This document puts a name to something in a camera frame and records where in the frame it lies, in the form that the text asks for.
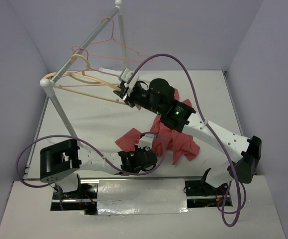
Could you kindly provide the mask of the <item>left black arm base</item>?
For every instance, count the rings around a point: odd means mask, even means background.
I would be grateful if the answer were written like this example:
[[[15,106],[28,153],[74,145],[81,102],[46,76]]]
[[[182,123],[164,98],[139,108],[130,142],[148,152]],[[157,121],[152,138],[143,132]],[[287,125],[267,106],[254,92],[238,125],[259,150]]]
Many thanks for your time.
[[[64,192],[55,184],[50,211],[82,211],[86,215],[97,215],[98,184],[98,181],[82,180],[74,192]]]

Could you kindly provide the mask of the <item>red t shirt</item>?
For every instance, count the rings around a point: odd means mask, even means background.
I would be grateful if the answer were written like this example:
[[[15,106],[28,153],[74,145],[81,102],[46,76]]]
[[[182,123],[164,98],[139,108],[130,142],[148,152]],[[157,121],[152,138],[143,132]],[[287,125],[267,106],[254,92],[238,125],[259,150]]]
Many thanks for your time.
[[[175,130],[167,128],[161,123],[160,116],[156,116],[150,132],[156,133],[164,140],[166,150],[173,153],[173,163],[175,166],[179,160],[184,156],[187,160],[194,160],[200,151],[200,147],[194,142],[191,135],[179,133]],[[122,137],[115,141],[115,144],[123,151],[133,151],[135,144],[139,142],[141,132],[132,128]]]

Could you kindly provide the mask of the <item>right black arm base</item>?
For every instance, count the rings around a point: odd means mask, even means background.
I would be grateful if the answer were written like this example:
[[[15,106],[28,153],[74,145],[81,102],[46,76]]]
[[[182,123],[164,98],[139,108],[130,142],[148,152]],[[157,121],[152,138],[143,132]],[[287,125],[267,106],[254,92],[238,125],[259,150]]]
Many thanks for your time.
[[[227,183],[224,183],[221,186],[215,188],[206,184],[202,180],[185,179],[183,192],[187,197],[191,198],[217,198],[218,196],[223,197],[225,195],[227,187]]]

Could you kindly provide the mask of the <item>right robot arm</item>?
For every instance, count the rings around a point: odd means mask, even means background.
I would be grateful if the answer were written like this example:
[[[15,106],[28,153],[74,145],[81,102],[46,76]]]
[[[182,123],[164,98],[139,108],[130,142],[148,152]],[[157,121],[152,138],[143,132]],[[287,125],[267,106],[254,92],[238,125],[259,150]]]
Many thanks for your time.
[[[213,194],[232,180],[243,184],[252,182],[261,158],[259,137],[241,136],[202,119],[194,108],[176,100],[175,89],[164,79],[152,80],[147,88],[142,83],[137,81],[128,87],[122,82],[114,93],[130,107],[139,106],[156,113],[169,129],[198,138],[229,157],[226,163],[204,173],[201,189],[205,194]]]

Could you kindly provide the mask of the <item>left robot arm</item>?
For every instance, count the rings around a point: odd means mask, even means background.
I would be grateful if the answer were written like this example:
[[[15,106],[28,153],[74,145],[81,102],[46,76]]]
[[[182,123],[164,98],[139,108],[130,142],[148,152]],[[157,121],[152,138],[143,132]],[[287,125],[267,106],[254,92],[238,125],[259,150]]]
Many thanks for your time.
[[[110,175],[138,175],[157,166],[157,156],[148,147],[134,151],[120,151],[99,155],[89,147],[80,147],[75,139],[68,139],[40,150],[40,181],[55,183],[70,198],[82,193],[79,170],[104,172]]]

